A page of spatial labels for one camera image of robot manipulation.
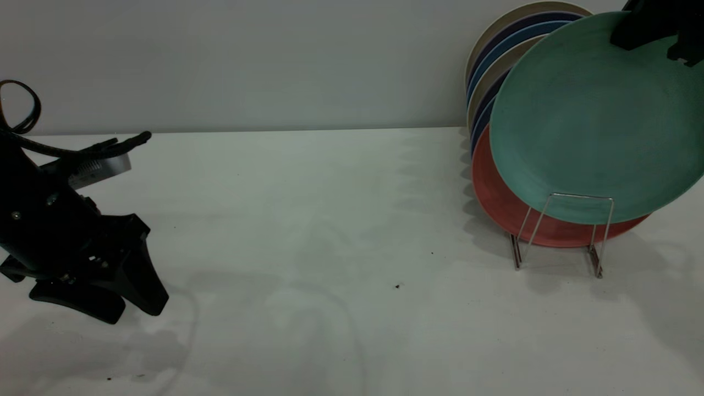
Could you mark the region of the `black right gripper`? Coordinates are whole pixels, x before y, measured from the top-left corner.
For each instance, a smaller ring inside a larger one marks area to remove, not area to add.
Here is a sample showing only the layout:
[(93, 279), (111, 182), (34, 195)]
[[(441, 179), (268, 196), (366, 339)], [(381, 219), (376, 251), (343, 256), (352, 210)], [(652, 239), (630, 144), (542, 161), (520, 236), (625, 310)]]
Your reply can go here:
[(627, 1), (610, 43), (631, 51), (665, 37), (675, 37), (667, 58), (694, 67), (702, 62), (702, 1)]

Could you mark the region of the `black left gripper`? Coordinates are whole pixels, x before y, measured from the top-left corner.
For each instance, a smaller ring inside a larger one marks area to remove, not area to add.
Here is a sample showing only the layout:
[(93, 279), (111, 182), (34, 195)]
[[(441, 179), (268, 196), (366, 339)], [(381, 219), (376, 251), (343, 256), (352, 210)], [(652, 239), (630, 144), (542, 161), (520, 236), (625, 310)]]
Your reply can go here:
[[(67, 185), (2, 182), (2, 248), (8, 253), (2, 274), (16, 283), (38, 279), (29, 293), (33, 301), (111, 325), (125, 311), (123, 298), (146, 314), (160, 315), (169, 295), (150, 258), (149, 231), (136, 214), (103, 214)], [(112, 291), (48, 280), (81, 276), (105, 278)]]

